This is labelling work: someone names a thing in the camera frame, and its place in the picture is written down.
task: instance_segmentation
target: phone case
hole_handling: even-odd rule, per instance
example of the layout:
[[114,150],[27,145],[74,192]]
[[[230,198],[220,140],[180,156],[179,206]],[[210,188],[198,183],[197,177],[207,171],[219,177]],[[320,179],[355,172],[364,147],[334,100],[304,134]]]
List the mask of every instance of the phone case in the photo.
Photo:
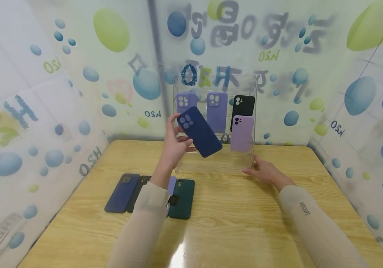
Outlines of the phone case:
[[227,93],[209,92],[206,98],[206,121],[214,133],[226,132]]
[[126,211],[132,213],[133,208],[135,207],[135,202],[137,201],[138,195],[141,192],[141,189],[147,182],[151,179],[151,176],[141,176],[135,189],[133,190],[132,196],[130,196],[129,203],[127,203]]
[[177,118],[184,132],[193,139],[193,144],[203,157],[222,149],[223,145],[196,106],[190,107]]
[[230,150],[248,152],[253,138],[254,118],[252,116],[236,115],[233,119]]
[[232,120],[230,122],[230,131],[232,131],[233,118],[236,115],[253,116],[254,103],[256,98],[254,96],[236,95],[233,99],[233,112]]
[[105,211],[124,213],[139,178],[139,174],[123,174],[105,206]]
[[177,219],[189,219],[192,214],[192,203],[194,194],[193,180],[177,180],[174,189],[176,196],[175,204],[171,204],[169,208],[169,217]]
[[182,114],[188,108],[197,106],[197,95],[195,93],[178,93],[175,97],[177,112]]

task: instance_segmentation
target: navy blue phone case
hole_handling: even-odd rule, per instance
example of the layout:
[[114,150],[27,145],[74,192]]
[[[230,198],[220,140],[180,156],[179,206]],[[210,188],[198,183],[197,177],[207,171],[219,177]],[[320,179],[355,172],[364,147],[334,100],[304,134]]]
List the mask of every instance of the navy blue phone case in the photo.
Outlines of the navy blue phone case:
[[115,187],[110,199],[105,205],[106,212],[124,213],[133,190],[139,181],[139,174],[125,173]]
[[203,157],[222,149],[223,145],[196,106],[187,109],[177,118],[184,132],[193,139],[193,144]]

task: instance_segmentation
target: hand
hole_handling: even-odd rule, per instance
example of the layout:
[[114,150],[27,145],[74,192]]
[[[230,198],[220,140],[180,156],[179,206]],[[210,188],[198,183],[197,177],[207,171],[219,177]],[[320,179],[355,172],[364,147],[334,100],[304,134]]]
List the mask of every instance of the hand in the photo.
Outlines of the hand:
[[195,147],[189,147],[193,143],[191,138],[187,136],[177,137],[178,133],[184,132],[181,127],[174,128],[173,125],[174,120],[180,115],[174,114],[167,119],[167,130],[159,163],[169,167],[169,169],[175,169],[186,152],[196,151]]
[[271,162],[263,161],[254,155],[254,169],[243,169],[242,172],[257,178],[257,180],[273,184],[279,191],[287,185],[296,185],[291,178],[280,172]]

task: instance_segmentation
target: beige sleeve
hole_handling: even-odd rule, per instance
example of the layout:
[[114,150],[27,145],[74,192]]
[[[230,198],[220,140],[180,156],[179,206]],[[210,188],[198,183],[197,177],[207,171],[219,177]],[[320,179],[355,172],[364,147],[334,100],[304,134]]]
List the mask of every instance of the beige sleeve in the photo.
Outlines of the beige sleeve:
[[108,268],[149,267],[152,254],[166,219],[166,189],[144,185],[108,260]]
[[316,267],[369,267],[346,235],[304,189],[286,186],[279,198]]

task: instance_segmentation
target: paper backdrop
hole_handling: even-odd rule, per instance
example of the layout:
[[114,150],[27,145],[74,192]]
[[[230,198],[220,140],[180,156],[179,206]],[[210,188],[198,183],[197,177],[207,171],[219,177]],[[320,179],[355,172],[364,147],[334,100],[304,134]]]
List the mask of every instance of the paper backdrop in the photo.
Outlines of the paper backdrop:
[[176,76],[241,74],[257,143],[311,147],[383,248],[383,0],[0,0],[0,267],[108,142],[163,138]]

